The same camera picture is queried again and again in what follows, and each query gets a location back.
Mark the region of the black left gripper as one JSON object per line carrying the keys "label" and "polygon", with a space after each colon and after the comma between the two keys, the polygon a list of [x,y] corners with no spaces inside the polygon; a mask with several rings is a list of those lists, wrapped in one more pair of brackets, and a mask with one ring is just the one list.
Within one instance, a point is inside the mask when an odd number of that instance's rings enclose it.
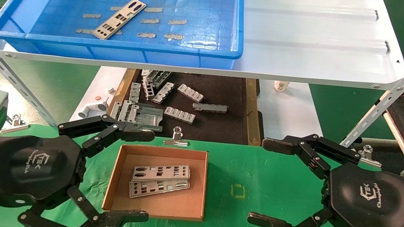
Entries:
{"label": "black left gripper", "polygon": [[[85,157],[118,140],[152,141],[154,131],[106,114],[61,123],[58,131],[56,138],[0,137],[0,206],[32,206],[19,215],[25,227],[68,227],[41,216],[68,199],[87,218],[79,227],[123,227],[148,221],[149,214],[140,209],[98,213],[77,186],[85,173]],[[71,139],[92,134],[81,148]]]}

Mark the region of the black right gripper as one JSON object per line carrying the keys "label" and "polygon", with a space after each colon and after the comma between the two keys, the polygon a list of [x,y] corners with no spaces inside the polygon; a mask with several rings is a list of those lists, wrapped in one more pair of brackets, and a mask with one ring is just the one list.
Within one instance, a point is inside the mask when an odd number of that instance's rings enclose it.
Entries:
{"label": "black right gripper", "polygon": [[[336,142],[312,134],[263,139],[265,150],[296,155],[319,179],[329,179],[329,196],[322,209],[296,226],[284,220],[250,212],[247,221],[259,227],[404,227],[404,177],[358,167],[361,156]],[[331,170],[325,156],[341,165]]]}

